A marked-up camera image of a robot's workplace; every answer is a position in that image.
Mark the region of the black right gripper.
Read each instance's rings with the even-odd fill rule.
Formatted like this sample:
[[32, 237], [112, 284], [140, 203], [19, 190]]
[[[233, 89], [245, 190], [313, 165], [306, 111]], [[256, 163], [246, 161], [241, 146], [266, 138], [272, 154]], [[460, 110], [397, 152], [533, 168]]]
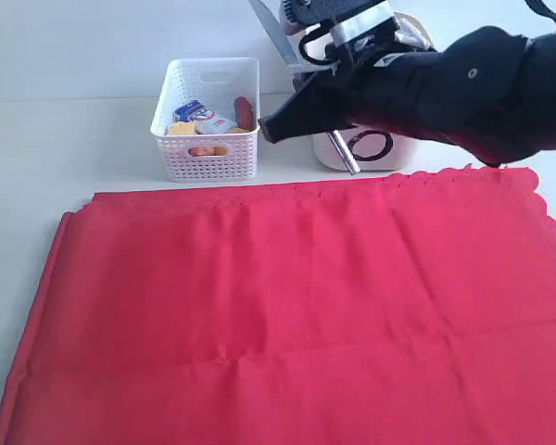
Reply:
[[486, 26], [442, 52], [368, 52], [339, 87], [330, 70], [296, 74], [259, 127], [272, 144], [361, 125], [459, 146], [490, 166], [520, 161], [547, 147], [523, 90], [547, 40]]

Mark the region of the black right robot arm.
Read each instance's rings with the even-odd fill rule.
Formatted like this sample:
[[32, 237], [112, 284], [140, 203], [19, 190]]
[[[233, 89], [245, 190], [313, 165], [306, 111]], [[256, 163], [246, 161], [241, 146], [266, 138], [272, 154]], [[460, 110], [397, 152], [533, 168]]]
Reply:
[[271, 143], [365, 127], [459, 146], [489, 166], [556, 150], [556, 33], [486, 26], [440, 52], [368, 45], [311, 75], [260, 127]]

